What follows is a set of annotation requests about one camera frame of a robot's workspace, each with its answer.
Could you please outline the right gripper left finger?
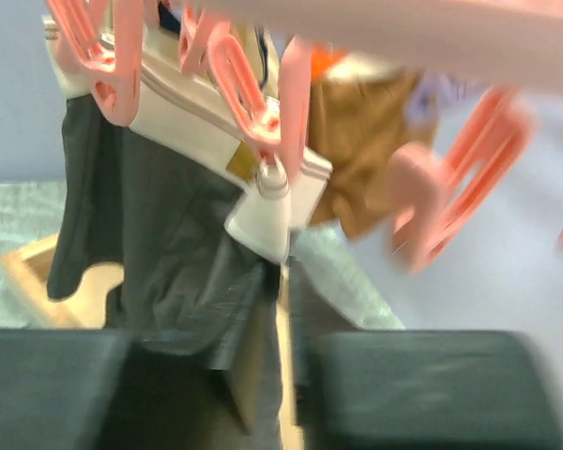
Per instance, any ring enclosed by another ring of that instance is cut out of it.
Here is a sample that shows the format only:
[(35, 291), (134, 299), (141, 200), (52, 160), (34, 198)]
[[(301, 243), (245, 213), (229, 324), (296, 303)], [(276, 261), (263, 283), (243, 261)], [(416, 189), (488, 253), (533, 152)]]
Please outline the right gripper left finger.
[(147, 336), (156, 423), (144, 448), (281, 448), (280, 278), (261, 259), (219, 262), (206, 303), (176, 329)]

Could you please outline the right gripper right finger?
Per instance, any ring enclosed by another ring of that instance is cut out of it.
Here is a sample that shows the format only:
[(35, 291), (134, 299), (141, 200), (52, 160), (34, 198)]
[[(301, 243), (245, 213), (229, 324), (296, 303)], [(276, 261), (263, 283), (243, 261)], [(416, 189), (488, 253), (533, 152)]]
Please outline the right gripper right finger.
[(290, 260), (289, 336), (295, 418), (308, 449), (359, 449), (361, 334), (315, 289), (303, 264)]

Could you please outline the dark grey underwear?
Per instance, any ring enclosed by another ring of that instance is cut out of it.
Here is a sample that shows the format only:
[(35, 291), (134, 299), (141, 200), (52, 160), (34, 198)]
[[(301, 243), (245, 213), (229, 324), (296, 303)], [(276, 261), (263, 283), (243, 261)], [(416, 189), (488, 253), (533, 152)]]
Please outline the dark grey underwear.
[(105, 329), (129, 335), (99, 449), (146, 449), (156, 420), (148, 384), (156, 370), (143, 355), (147, 336), (176, 329), (207, 301), (219, 262), (256, 259), (225, 230), (241, 188), (169, 147), (104, 119), (90, 96), (67, 97), (62, 123), (67, 199), (48, 295), (62, 301), (84, 272), (122, 266), (105, 301)]

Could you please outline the pink round clip hanger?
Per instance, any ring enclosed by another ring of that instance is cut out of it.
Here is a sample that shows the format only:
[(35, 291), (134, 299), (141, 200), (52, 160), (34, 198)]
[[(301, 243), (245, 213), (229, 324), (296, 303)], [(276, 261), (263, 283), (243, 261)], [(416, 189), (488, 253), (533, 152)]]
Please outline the pink round clip hanger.
[[(528, 146), (534, 119), (523, 87), (563, 94), (563, 1), (391, 1), (392, 55), (432, 69), (410, 74), (366, 55), (293, 37), (282, 57), (260, 28), (241, 30), (188, 1), (52, 1), (45, 32), (68, 98), (90, 96), (102, 117), (202, 164), (241, 188), (225, 220), (239, 244), (272, 263), (290, 233), (334, 216), (362, 225), (389, 215), (403, 267), (428, 266)], [(313, 83), (408, 81), (392, 113), (431, 119), (468, 92), (482, 97), (444, 156), (418, 139), (373, 157), (365, 195), (327, 198), (334, 167), (307, 137)]]

